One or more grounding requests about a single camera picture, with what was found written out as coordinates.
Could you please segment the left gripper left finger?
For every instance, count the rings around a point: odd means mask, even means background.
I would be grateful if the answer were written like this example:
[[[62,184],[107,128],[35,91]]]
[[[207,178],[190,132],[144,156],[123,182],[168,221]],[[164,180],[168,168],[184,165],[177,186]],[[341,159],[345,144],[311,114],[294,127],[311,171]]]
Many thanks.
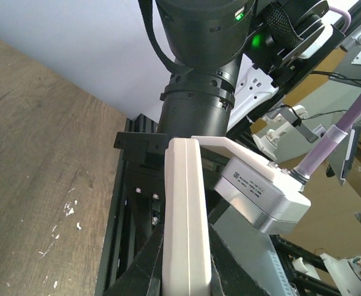
[[[161,295],[164,226],[159,224],[130,267],[105,295]]]

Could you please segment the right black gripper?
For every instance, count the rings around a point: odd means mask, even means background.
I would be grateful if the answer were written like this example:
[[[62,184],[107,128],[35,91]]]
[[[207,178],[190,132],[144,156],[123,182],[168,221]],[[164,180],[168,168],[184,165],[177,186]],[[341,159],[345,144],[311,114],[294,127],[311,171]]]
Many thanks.
[[[114,148],[123,150],[123,159],[143,166],[128,166],[125,185],[139,234],[151,234],[161,219],[164,194],[165,151],[171,136],[162,133],[119,132]]]

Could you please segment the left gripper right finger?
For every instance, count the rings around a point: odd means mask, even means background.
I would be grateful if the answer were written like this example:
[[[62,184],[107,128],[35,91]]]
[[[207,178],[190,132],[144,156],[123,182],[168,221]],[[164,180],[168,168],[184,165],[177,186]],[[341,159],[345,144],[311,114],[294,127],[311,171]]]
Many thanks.
[[[212,224],[208,225],[211,253],[211,295],[260,296],[269,293],[236,261]]]

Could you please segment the beige phone case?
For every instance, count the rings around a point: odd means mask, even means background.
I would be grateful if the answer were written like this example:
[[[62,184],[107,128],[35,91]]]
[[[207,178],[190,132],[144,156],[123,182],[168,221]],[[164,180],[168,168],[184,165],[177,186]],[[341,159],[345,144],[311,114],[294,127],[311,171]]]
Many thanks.
[[[200,146],[170,140],[164,156],[163,295],[210,295],[211,255]]]

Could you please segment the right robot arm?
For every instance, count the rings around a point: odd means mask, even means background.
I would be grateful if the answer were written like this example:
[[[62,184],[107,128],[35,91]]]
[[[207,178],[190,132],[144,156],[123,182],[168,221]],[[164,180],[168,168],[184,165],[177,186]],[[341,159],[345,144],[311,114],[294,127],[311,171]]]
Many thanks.
[[[121,132],[127,200],[143,236],[152,220],[197,228],[226,200],[256,229],[282,234],[310,207],[301,184],[237,137],[274,110],[345,37],[326,1],[141,1],[170,81],[156,131]]]

